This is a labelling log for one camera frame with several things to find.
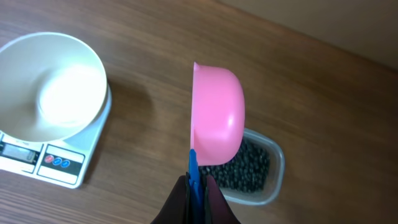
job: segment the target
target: plastic container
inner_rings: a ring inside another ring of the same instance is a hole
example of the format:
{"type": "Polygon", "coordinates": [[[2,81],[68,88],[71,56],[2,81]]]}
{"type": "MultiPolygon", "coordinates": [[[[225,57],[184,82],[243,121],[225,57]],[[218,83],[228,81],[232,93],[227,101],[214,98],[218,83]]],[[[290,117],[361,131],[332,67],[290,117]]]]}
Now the plastic container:
{"type": "Polygon", "coordinates": [[[226,200],[243,205],[266,205],[279,194],[285,171],[285,157],[282,149],[273,140],[245,128],[243,138],[261,146],[269,154],[269,170],[262,192],[242,193],[237,190],[221,188],[226,200]]]}

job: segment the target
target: wooden table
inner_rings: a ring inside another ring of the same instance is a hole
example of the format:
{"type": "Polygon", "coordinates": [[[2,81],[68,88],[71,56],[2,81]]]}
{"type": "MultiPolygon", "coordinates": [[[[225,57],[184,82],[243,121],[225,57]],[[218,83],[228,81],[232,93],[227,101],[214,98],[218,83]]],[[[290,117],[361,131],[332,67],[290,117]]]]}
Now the wooden table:
{"type": "Polygon", "coordinates": [[[231,204],[242,223],[398,223],[392,70],[216,1],[0,0],[1,45],[48,30],[96,50],[112,110],[81,189],[0,172],[0,223],[151,222],[187,170],[194,61],[236,74],[285,154],[276,201],[231,204]]]}

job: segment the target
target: black beans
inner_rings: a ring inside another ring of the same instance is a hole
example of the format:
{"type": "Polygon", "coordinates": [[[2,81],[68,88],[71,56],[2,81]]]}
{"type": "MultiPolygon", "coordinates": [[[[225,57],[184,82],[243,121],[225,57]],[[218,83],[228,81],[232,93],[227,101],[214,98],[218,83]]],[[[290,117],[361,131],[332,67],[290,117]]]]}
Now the black beans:
{"type": "Polygon", "coordinates": [[[243,139],[238,153],[226,164],[201,166],[201,175],[212,175],[219,187],[244,193],[262,191],[269,170],[269,155],[260,146],[243,139]]]}

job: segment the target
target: red button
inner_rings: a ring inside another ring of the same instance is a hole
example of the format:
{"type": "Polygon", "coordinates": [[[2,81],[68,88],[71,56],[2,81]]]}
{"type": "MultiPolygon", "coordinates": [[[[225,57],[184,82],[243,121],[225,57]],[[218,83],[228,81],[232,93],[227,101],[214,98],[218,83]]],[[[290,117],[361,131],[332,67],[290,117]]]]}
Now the red button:
{"type": "Polygon", "coordinates": [[[52,155],[48,155],[44,158],[44,162],[50,163],[54,160],[54,157],[52,155]]]}

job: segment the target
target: pink measuring cup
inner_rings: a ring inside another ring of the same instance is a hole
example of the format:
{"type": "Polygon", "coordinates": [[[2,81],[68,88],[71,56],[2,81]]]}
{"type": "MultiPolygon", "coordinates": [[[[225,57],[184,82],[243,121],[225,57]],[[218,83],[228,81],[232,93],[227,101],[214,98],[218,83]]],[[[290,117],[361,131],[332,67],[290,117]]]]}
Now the pink measuring cup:
{"type": "Polygon", "coordinates": [[[244,131],[244,97],[225,68],[193,65],[191,149],[199,166],[220,165],[237,153],[244,131]]]}

